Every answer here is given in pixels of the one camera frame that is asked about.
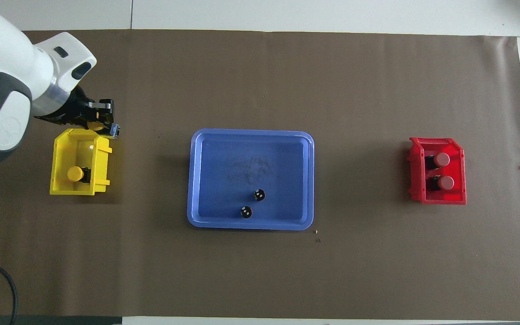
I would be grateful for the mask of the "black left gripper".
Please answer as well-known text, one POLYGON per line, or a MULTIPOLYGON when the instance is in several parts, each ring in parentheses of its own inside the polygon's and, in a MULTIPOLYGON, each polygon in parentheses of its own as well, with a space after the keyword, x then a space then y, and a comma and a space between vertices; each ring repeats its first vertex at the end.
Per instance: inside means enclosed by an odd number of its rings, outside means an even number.
POLYGON ((97 102, 88 98, 80 86, 76 86, 60 109, 47 115, 35 116, 35 119, 100 131, 103 123, 113 123, 113 109, 113 99, 101 99, 97 102))

